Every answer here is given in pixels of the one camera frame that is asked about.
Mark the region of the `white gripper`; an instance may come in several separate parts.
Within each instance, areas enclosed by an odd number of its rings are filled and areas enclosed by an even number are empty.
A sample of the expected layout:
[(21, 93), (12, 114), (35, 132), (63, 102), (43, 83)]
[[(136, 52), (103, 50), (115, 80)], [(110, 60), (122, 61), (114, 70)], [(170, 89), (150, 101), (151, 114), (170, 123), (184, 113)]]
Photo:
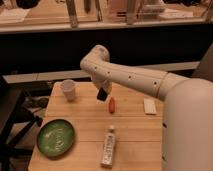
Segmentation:
[(103, 89), (107, 94), (111, 93), (112, 83), (109, 80), (98, 76), (92, 76), (91, 81), (98, 90)]

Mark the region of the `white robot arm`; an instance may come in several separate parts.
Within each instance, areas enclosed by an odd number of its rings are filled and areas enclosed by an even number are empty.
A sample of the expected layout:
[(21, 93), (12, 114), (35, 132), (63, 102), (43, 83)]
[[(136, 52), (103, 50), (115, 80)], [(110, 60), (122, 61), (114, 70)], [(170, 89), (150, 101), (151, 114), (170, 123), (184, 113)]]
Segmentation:
[(102, 45), (80, 67), (100, 90), (110, 92), (115, 82), (164, 102), (162, 171), (213, 171), (213, 82), (113, 64)]

